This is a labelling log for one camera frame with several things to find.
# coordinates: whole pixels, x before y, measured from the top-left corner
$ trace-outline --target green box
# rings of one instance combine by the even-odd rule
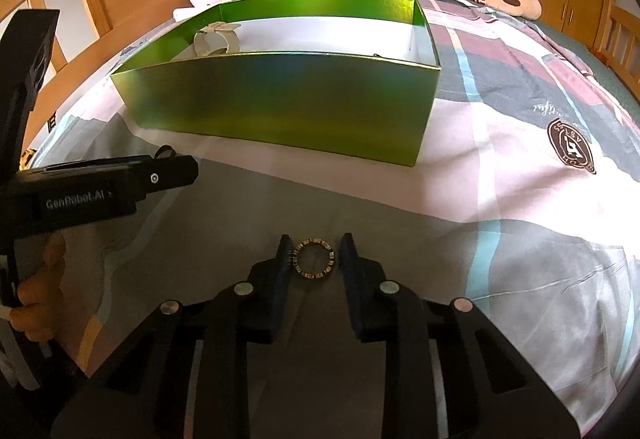
[[[269,51],[171,61],[216,21],[318,16],[410,24],[417,57]],[[178,25],[111,78],[143,128],[413,166],[439,73],[431,31],[415,0],[236,0]]]

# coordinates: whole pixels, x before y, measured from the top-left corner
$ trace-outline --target gold bracelet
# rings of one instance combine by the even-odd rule
[[[321,271],[320,273],[307,273],[306,271],[302,271],[302,269],[300,269],[300,264],[298,264],[298,255],[300,251],[302,251],[303,247],[309,244],[320,244],[322,247],[324,247],[324,249],[326,249],[329,252],[329,263],[326,265],[324,270]],[[322,239],[306,239],[306,241],[300,242],[296,246],[296,249],[293,250],[293,255],[291,256],[291,263],[295,268],[295,270],[298,273],[300,273],[300,275],[302,275],[303,277],[311,280],[317,280],[331,273],[331,270],[334,268],[334,261],[335,261],[335,253],[333,248],[329,245],[328,242],[325,242]]]

